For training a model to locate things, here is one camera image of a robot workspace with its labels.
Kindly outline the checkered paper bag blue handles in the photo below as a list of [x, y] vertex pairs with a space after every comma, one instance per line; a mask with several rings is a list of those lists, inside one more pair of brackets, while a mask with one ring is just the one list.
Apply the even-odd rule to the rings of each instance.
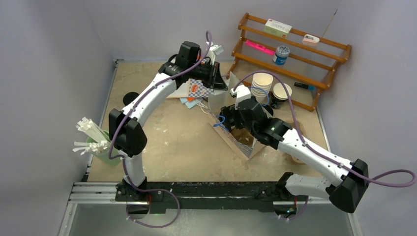
[[237, 129], [231, 125], [231, 119], [221, 114], [221, 108], [231, 106], [235, 109], [235, 99], [231, 97], [230, 91], [216, 91], [208, 97], [208, 121], [217, 134], [226, 142], [232, 151], [246, 162], [257, 154], [265, 145], [256, 141], [255, 138], [244, 128]]

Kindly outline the brown pulp cup carrier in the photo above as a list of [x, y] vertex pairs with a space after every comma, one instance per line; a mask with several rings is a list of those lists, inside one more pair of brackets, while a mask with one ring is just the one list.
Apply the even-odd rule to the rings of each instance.
[[246, 129], [233, 129], [232, 136], [241, 144], [253, 146], [253, 136]]

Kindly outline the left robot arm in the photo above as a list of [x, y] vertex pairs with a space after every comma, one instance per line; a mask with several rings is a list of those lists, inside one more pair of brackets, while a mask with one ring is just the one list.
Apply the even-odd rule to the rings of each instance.
[[206, 88], [227, 90], [220, 73], [216, 56], [223, 53], [221, 45], [208, 42], [202, 53], [196, 43], [184, 41], [177, 54], [161, 65], [152, 82], [133, 101], [121, 110], [109, 113], [110, 149], [118, 150], [122, 160], [127, 194], [134, 201], [145, 198], [146, 176], [142, 164], [142, 151], [147, 144], [143, 130], [146, 121], [163, 101], [189, 79], [199, 80]]

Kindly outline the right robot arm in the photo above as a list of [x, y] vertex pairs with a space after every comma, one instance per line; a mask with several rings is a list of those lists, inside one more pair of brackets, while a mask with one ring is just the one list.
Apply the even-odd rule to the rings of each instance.
[[366, 162], [361, 159], [353, 162], [321, 148], [299, 135], [294, 126], [272, 117], [254, 98], [243, 100], [237, 106], [223, 106], [219, 114], [227, 129], [245, 129], [261, 144], [296, 157], [322, 175], [284, 174], [276, 187], [280, 199], [297, 195], [318, 197], [330, 200], [344, 212], [355, 212], [369, 186], [358, 177], [369, 176]]

